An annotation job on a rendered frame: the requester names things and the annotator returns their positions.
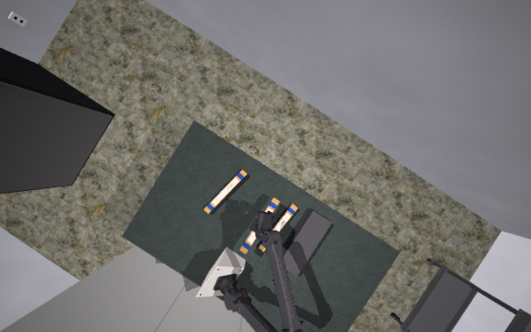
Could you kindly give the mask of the white welding electrode pack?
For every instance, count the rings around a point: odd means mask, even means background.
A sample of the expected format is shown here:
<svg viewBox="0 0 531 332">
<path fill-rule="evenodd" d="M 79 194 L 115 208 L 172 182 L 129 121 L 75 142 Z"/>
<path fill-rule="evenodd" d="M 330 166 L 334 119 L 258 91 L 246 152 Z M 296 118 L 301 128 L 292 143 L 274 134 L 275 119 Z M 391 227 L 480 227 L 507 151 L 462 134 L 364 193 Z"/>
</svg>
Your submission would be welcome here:
<svg viewBox="0 0 531 332">
<path fill-rule="evenodd" d="M 244 170 L 239 174 L 204 208 L 208 214 L 213 208 L 247 175 Z"/>
</svg>

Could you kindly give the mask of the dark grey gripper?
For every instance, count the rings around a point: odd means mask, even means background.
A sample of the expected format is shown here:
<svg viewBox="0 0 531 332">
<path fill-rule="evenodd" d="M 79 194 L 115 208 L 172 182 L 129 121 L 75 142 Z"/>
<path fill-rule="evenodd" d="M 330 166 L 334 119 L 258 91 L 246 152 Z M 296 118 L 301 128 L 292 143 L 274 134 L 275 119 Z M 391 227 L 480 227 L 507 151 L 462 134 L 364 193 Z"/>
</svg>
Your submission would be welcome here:
<svg viewBox="0 0 531 332">
<path fill-rule="evenodd" d="M 256 224 L 256 222 L 257 222 L 257 219 L 255 219 L 254 222 L 253 222 L 253 224 L 250 226 L 250 230 L 253 231 L 253 232 L 255 232 L 255 229 L 256 229 L 256 228 L 255 228 L 255 224 Z"/>
</svg>

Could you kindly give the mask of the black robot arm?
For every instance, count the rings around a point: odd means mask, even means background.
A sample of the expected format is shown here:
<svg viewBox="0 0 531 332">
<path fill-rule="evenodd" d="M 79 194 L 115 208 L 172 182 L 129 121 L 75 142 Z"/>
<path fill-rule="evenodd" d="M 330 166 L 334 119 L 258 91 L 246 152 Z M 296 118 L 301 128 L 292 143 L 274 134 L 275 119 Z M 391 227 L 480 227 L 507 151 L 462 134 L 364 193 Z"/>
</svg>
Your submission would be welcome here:
<svg viewBox="0 0 531 332">
<path fill-rule="evenodd" d="M 296 311 L 284 262 L 280 233 L 279 231 L 271 231 L 271 222 L 276 215 L 270 212 L 258 211 L 255 237 L 263 241 L 271 266 L 282 322 L 282 330 L 279 332 L 307 332 L 304 322 L 300 321 Z M 226 308 L 240 314 L 255 332 L 277 332 L 252 305 L 252 299 L 249 297 L 247 289 L 236 288 L 236 278 L 236 274 L 221 276 L 218 277 L 214 285 L 214 291 L 220 290 L 224 294 Z"/>
</svg>

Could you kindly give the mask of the orange pack with white label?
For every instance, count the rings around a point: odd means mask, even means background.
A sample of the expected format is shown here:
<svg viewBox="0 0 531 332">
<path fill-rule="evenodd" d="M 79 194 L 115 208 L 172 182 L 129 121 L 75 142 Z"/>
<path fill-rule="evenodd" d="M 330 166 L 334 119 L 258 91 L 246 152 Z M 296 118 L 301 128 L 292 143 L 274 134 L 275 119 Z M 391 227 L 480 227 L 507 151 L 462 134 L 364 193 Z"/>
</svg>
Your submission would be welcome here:
<svg viewBox="0 0 531 332">
<path fill-rule="evenodd" d="M 288 222 L 288 220 L 291 218 L 291 216 L 295 213 L 297 209 L 298 208 L 294 204 L 291 204 L 271 231 L 281 231 L 281 229 L 284 227 L 284 225 Z M 263 242 L 260 243 L 259 249 L 261 249 L 262 251 L 265 250 Z"/>
</svg>

